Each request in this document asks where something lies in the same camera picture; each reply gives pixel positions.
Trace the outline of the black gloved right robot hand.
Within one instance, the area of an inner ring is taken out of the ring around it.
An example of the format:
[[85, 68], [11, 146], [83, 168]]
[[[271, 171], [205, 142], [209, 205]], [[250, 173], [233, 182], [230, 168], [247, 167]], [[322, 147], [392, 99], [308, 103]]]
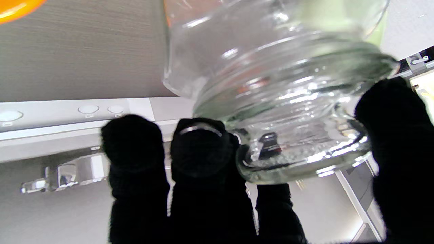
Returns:
[[[385, 244], [433, 243], [433, 124], [422, 99], [397, 77], [360, 99], [356, 119], [367, 129], [379, 166], [373, 194], [386, 227]], [[288, 184], [258, 185], [256, 233], [245, 180], [235, 165], [238, 139], [220, 121], [181, 119], [173, 135], [173, 188], [158, 125], [138, 115], [101, 130], [110, 160], [114, 202], [110, 244], [305, 244]]]

